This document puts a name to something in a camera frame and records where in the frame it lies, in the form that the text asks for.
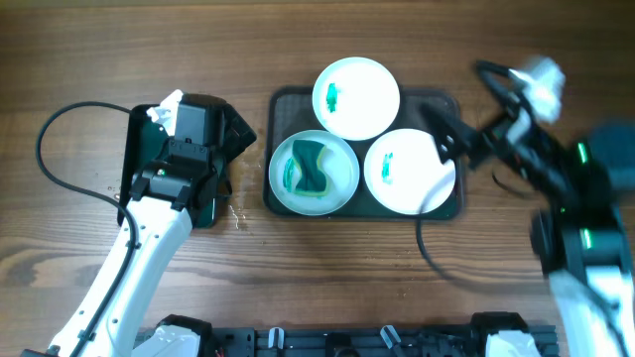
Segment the black water basin tray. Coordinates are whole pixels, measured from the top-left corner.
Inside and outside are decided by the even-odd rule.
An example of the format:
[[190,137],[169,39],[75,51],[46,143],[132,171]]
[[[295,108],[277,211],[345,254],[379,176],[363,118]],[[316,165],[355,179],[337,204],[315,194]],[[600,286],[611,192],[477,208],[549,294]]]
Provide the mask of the black water basin tray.
[[144,197],[156,198],[172,210],[187,212],[195,228],[213,226],[220,186],[226,181],[222,146],[209,167],[172,160],[168,155],[172,136],[151,121],[146,114],[149,108],[139,105],[129,117],[119,202],[127,206]]

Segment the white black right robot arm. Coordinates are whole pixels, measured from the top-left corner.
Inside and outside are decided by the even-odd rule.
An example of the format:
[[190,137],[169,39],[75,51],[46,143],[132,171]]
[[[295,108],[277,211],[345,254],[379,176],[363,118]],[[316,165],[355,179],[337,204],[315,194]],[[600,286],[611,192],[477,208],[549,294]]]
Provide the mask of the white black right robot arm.
[[475,129],[422,105],[442,162],[496,158],[549,204],[532,219],[530,240],[557,301],[572,356],[634,353],[634,265],[619,213],[634,190],[634,126],[613,122],[562,146],[537,124],[515,143],[516,118],[501,113]]

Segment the green yellow sponge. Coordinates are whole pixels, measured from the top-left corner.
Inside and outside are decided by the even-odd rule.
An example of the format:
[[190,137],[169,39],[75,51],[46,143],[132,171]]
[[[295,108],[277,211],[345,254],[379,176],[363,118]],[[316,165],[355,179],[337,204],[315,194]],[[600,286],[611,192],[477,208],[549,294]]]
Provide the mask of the green yellow sponge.
[[295,140],[292,155],[285,163],[283,186],[287,192],[301,196],[324,196],[328,189],[328,175],[321,159],[326,152],[323,143]]

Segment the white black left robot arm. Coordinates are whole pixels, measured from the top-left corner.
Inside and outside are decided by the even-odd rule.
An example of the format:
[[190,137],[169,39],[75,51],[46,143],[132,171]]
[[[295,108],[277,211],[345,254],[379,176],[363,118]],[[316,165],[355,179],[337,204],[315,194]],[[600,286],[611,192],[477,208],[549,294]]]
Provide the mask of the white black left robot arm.
[[53,183],[102,200],[122,215],[115,242],[76,313],[54,337],[49,356],[130,356],[135,335],[158,282],[180,246],[198,226],[215,222],[216,203],[230,189],[228,164],[256,140],[226,100],[174,91],[133,123],[150,122],[166,133],[159,152],[123,180],[113,199],[56,177],[41,155],[36,162]]

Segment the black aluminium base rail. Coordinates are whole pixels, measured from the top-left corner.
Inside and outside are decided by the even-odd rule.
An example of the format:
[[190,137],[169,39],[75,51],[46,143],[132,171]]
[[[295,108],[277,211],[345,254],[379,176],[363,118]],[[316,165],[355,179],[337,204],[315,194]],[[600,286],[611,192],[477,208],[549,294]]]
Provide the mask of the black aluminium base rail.
[[478,312],[465,324],[347,329],[214,328],[171,314],[137,334],[135,356],[486,356],[486,342],[518,332],[540,356],[558,357],[552,325],[529,324],[517,312]]

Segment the white plate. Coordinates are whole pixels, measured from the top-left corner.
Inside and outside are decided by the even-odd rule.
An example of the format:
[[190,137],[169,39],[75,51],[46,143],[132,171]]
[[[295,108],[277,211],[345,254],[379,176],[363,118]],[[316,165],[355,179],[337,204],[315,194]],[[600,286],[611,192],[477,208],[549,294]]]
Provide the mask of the white plate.
[[[328,175],[324,196],[301,196],[287,192],[283,186],[285,163],[292,155],[295,140],[310,140],[325,144],[321,159]],[[307,130],[285,139],[275,150],[268,167],[269,188],[288,210],[306,216],[321,216],[336,212],[355,194],[360,180],[360,167],[351,147],[341,138],[324,130]]]
[[312,93],[322,127],[348,141],[372,139],[394,122],[401,102],[398,83],[380,62],[362,57],[339,59],[318,76]]
[[441,162],[433,136],[417,129],[382,135],[366,153],[364,179],[384,207],[405,215],[439,208],[453,191],[455,163]]

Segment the white top plate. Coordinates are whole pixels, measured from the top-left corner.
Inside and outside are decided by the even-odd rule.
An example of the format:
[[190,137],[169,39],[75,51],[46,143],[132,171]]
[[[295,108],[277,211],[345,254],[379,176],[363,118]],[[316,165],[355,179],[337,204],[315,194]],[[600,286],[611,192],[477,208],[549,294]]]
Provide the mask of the white top plate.
[[339,59],[318,76],[312,93],[322,127],[348,141],[372,139],[394,122],[401,102],[398,83],[380,62],[362,57]]

